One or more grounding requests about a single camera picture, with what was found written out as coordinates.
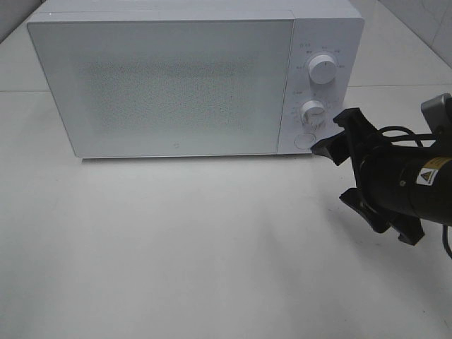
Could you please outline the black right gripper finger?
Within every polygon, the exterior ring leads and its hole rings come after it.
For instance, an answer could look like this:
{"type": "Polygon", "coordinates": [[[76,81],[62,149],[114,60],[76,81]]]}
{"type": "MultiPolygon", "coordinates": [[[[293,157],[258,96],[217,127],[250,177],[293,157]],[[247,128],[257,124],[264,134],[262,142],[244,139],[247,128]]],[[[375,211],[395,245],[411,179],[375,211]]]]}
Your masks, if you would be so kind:
{"type": "Polygon", "coordinates": [[[349,188],[339,199],[363,217],[376,233],[382,234],[390,228],[391,214],[385,208],[379,207],[363,188],[349,188]]]}
{"type": "Polygon", "coordinates": [[[341,165],[350,157],[350,151],[347,143],[347,135],[345,131],[324,138],[311,147],[314,155],[320,155],[332,160],[337,166],[341,165]]]}

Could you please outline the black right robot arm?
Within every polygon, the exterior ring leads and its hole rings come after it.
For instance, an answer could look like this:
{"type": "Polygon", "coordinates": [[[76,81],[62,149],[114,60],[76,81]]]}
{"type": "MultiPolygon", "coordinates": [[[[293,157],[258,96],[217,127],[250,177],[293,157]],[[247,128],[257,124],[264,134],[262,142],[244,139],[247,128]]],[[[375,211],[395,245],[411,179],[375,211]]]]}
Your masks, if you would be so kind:
{"type": "Polygon", "coordinates": [[[342,131],[311,147],[336,165],[352,163],[356,185],[340,200],[360,214],[373,231],[396,230],[401,242],[416,245],[424,236],[422,220],[451,225],[451,145],[446,134],[385,136],[360,109],[334,118],[342,131]]]}

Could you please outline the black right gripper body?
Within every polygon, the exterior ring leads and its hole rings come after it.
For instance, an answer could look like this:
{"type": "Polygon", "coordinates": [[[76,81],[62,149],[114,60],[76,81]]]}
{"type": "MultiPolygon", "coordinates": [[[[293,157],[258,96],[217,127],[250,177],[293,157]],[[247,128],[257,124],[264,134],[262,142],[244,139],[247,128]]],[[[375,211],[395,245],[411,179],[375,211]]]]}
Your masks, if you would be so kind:
{"type": "Polygon", "coordinates": [[[407,156],[397,155],[396,147],[384,139],[358,108],[346,109],[334,122],[346,132],[356,187],[363,188],[379,207],[391,214],[390,228],[398,232],[401,242],[417,244],[424,230],[405,188],[400,185],[409,162],[407,156]]]}

